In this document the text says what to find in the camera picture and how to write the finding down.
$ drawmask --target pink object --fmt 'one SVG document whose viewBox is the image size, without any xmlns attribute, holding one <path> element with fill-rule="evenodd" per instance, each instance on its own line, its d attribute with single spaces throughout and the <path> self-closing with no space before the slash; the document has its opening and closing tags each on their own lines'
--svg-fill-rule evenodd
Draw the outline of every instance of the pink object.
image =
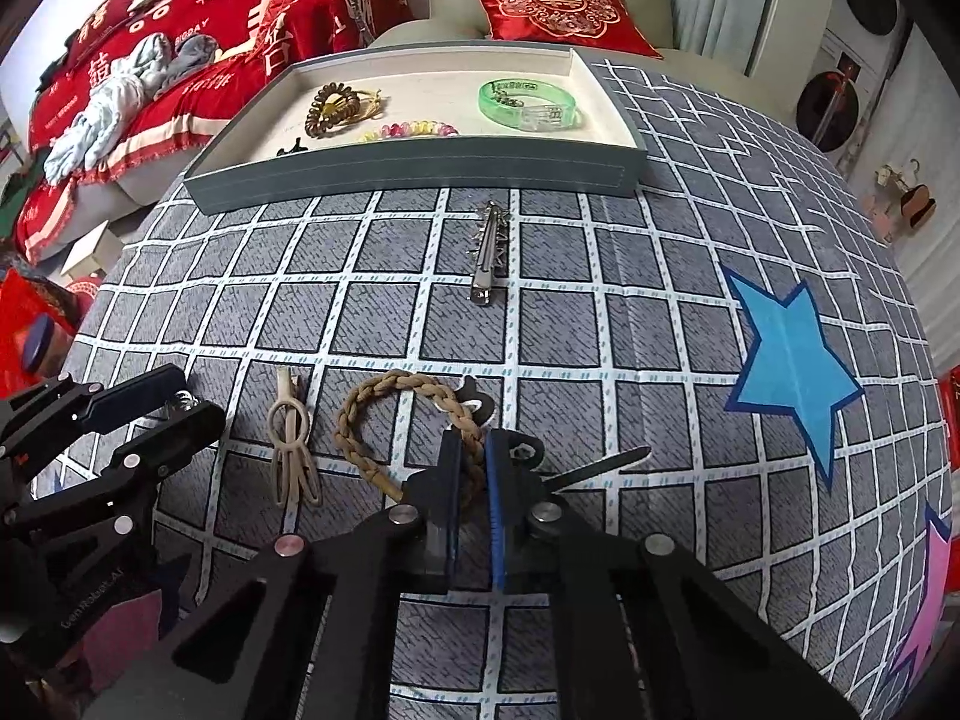
<svg viewBox="0 0 960 720">
<path fill-rule="evenodd" d="M 157 643 L 163 608 L 160 590 L 117 604 L 83 637 L 83 657 L 90 668 L 90 688 L 106 690 L 138 656 Z"/>
<path fill-rule="evenodd" d="M 910 683 L 920 673 L 920 666 L 930 650 L 933 634 L 940 622 L 940 613 L 944 605 L 944 587 L 947 584 L 947 567 L 949 566 L 950 545 L 949 536 L 941 535 L 941 527 L 946 528 L 939 517 L 928 506 L 926 508 L 926 565 L 923 570 L 923 600 L 917 616 L 914 617 L 910 634 L 906 637 L 904 646 L 890 664 L 887 679 L 898 671 L 901 666 L 910 662 Z"/>
<path fill-rule="evenodd" d="M 80 316 L 85 317 L 100 289 L 102 279 L 96 276 L 83 276 L 66 285 L 66 290 L 77 295 L 77 304 L 80 307 Z"/>
</svg>

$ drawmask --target blue round object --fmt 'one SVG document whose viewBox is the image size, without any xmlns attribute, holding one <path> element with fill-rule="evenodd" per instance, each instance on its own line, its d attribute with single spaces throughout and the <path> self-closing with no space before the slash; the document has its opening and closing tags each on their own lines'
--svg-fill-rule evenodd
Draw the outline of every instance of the blue round object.
<svg viewBox="0 0 960 720">
<path fill-rule="evenodd" d="M 47 314 L 41 314 L 34 319 L 27 333 L 27 341 L 23 344 L 23 354 L 20 356 L 20 366 L 27 373 L 34 373 L 43 362 L 50 340 L 54 337 L 54 320 Z"/>
</svg>

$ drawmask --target metal hair clip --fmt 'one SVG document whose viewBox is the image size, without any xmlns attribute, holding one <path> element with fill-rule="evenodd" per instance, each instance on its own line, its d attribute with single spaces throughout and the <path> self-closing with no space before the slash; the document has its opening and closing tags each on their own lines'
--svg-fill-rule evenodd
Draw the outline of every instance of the metal hair clip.
<svg viewBox="0 0 960 720">
<path fill-rule="evenodd" d="M 493 290 L 495 271 L 503 271 L 507 245 L 507 215 L 500 206 L 489 202 L 478 212 L 483 226 L 477 232 L 473 256 L 473 280 L 470 282 L 470 301 L 488 306 Z"/>
</svg>

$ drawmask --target jewelry tray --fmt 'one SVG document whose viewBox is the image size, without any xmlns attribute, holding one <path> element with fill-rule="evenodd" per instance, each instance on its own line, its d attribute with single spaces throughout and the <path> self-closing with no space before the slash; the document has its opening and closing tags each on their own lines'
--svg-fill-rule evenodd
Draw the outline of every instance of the jewelry tray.
<svg viewBox="0 0 960 720">
<path fill-rule="evenodd" d="M 632 196 L 646 157 L 626 109 L 594 73 L 589 50 L 470 41 L 384 47 L 293 65 L 213 138 L 184 174 L 207 215 L 298 197 L 349 191 L 503 187 Z M 577 101 L 578 127 L 521 132 L 487 119 L 477 92 L 487 81 L 526 77 Z M 384 98 L 375 119 L 308 138 L 304 120 L 323 84 L 340 81 Z M 360 143 L 383 124 L 433 119 L 452 137 Z M 296 138 L 307 151 L 288 151 Z"/>
</svg>

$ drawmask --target light blue cloth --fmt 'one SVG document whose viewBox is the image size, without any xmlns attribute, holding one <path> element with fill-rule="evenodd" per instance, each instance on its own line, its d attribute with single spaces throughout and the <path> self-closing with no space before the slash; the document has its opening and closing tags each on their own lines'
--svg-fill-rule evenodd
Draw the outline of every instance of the light blue cloth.
<svg viewBox="0 0 960 720">
<path fill-rule="evenodd" d="M 129 56 L 110 63 L 110 75 L 90 90 L 86 108 L 52 144 L 43 166 L 55 185 L 83 166 L 93 170 L 116 148 L 144 105 L 213 60 L 217 44 L 208 35 L 184 41 L 176 59 L 170 41 L 159 32 L 147 35 Z"/>
</svg>

